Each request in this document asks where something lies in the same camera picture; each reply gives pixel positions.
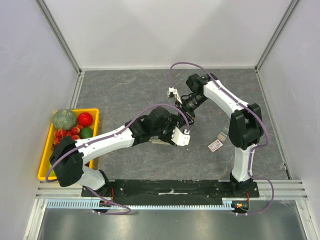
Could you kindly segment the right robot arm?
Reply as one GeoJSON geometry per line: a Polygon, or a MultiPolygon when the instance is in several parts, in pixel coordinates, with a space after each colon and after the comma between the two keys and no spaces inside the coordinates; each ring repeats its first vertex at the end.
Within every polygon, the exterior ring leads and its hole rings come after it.
{"type": "Polygon", "coordinates": [[[206,100],[217,104],[229,118],[228,138],[234,146],[234,165],[224,191],[235,197],[253,197],[258,189],[252,178],[253,156],[264,134],[260,106],[236,97],[211,73],[190,75],[186,85],[190,94],[179,95],[176,89],[171,89],[168,95],[176,97],[175,105],[184,112],[189,123],[194,122],[195,110],[206,100]]]}

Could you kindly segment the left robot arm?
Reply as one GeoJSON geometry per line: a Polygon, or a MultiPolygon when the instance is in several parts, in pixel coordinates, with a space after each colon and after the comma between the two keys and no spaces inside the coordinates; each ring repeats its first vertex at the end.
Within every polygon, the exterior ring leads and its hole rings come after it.
{"type": "Polygon", "coordinates": [[[95,137],[73,140],[64,137],[54,149],[49,162],[61,187],[73,184],[91,188],[99,197],[110,191],[109,181],[102,170],[87,167],[87,163],[115,150],[134,147],[157,138],[172,146],[185,146],[190,141],[187,116],[177,108],[170,113],[165,104],[149,107],[119,128],[95,137]]]}

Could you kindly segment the red white staple box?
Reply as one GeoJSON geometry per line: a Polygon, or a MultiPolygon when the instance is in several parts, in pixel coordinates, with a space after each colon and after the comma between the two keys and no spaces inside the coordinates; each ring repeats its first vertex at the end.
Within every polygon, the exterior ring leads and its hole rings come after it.
{"type": "Polygon", "coordinates": [[[218,134],[217,139],[208,146],[209,150],[214,153],[221,148],[223,146],[223,142],[225,142],[228,138],[228,135],[229,129],[224,127],[223,130],[218,134]]]}

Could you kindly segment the silver and black stapler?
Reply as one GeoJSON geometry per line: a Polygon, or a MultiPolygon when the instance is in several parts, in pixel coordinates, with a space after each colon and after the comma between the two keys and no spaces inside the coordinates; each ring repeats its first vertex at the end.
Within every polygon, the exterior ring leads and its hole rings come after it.
{"type": "Polygon", "coordinates": [[[175,146],[176,144],[171,141],[170,139],[161,139],[157,136],[151,137],[149,139],[149,141],[153,144],[160,144],[160,145],[171,145],[171,146],[175,146]]]}

